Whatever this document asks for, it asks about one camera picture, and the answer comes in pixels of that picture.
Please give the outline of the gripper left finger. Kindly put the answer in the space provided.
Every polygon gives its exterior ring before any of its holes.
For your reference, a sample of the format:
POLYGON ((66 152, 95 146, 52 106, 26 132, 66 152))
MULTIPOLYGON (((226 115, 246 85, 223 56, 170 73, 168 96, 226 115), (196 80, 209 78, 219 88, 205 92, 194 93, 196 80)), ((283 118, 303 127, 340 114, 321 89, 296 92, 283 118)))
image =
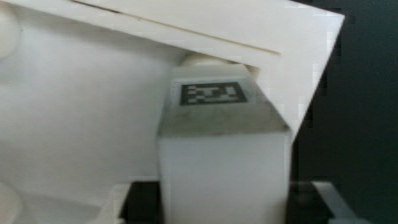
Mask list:
POLYGON ((161 224, 161 183, 120 184, 97 218, 97 224, 161 224))

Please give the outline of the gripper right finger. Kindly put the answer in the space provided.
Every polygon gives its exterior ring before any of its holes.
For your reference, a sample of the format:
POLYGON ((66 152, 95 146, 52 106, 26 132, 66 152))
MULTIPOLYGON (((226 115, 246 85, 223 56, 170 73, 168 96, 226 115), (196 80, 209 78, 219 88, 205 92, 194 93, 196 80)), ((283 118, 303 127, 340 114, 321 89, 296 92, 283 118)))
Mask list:
POLYGON ((358 216, 331 182, 290 184, 290 224, 374 224, 358 216))

